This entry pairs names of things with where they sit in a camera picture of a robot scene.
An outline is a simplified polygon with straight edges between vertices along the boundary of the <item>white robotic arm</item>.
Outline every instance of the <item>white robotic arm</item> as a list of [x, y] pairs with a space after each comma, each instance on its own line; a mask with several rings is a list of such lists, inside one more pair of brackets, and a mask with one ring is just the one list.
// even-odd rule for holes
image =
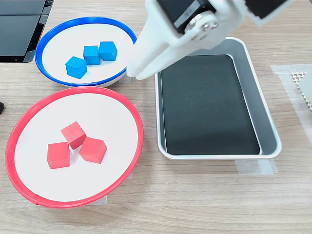
[[246, 14], [262, 25], [290, 2], [146, 0], [148, 18], [128, 60], [127, 75], [148, 78], [198, 49], [214, 48], [244, 22]]

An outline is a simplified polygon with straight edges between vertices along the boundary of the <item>metal tray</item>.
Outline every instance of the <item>metal tray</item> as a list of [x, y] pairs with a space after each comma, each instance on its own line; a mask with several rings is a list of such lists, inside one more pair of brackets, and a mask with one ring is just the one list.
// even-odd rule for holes
[[269, 108], [261, 91], [248, 50], [244, 42], [236, 38], [226, 38], [212, 50], [199, 50], [189, 56], [228, 55], [232, 58], [240, 88], [246, 103], [252, 127], [259, 145], [258, 154], [210, 154], [210, 155], [174, 155], [167, 152], [166, 131], [162, 96], [162, 72], [156, 74], [156, 121], [157, 144], [160, 152], [169, 159], [270, 159], [281, 152], [282, 143]]

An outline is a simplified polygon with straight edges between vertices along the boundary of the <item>blue rim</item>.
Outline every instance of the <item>blue rim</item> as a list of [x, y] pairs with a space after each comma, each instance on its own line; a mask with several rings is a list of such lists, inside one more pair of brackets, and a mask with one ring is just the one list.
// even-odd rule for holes
[[99, 81], [99, 82], [92, 82], [92, 83], [86, 83], [86, 84], [74, 84], [74, 83], [67, 83], [67, 82], [60, 81], [60, 80], [54, 78], [53, 76], [51, 76], [45, 70], [45, 68], [42, 64], [42, 53], [43, 53], [45, 46], [49, 43], [49, 41], [55, 35], [64, 31], [65, 29], [68, 29], [68, 28], [71, 28], [74, 26], [78, 26], [78, 25], [90, 24], [90, 23], [103, 23], [103, 24], [109, 24], [109, 25], [116, 26], [118, 28], [121, 28], [123, 31], [125, 31], [129, 35], [129, 37], [132, 39], [133, 44], [137, 40], [136, 35], [127, 25], [125, 25], [122, 22], [119, 22], [115, 19], [110, 19], [110, 18], [105, 18], [105, 17], [83, 17], [83, 18], [72, 19], [70, 21], [64, 22], [64, 23], [56, 26], [55, 28], [53, 28], [46, 35], [44, 35], [44, 37], [41, 39], [41, 41], [39, 42], [37, 49], [36, 49], [35, 60], [36, 60], [37, 67], [46, 77], [48, 77], [50, 80], [53, 80], [59, 84], [64, 84], [64, 85], [68, 85], [68, 86], [94, 86], [94, 85], [100, 85], [100, 84], [105, 84], [107, 82], [110, 82], [110, 81], [116, 79], [117, 77], [121, 76], [122, 74], [124, 74], [126, 72], [126, 68], [125, 68], [121, 72], [117, 73], [116, 75], [114, 75], [110, 78], [107, 78], [105, 80]]

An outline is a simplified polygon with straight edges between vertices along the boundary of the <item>black mat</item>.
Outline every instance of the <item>black mat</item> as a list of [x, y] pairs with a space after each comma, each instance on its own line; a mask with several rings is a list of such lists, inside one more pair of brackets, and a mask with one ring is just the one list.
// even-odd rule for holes
[[188, 56], [161, 72], [167, 152], [259, 154], [232, 59]]

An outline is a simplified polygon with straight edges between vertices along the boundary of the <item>wooden table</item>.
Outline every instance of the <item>wooden table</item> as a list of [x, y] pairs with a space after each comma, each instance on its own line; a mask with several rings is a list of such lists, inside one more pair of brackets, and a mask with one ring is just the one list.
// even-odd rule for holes
[[[139, 35], [143, 0], [56, 0], [46, 25], [105, 16]], [[245, 41], [283, 141], [278, 174], [239, 175], [234, 161], [169, 161], [156, 146], [154, 80], [117, 83], [140, 112], [145, 128], [134, 178], [108, 195], [108, 204], [53, 210], [35, 206], [12, 186], [4, 154], [21, 116], [44, 97], [65, 89], [34, 62], [0, 64], [0, 233], [36, 234], [308, 234], [312, 233], [312, 147], [270, 65], [312, 63], [312, 5], [296, 0], [263, 28], [249, 19], [232, 36]]]

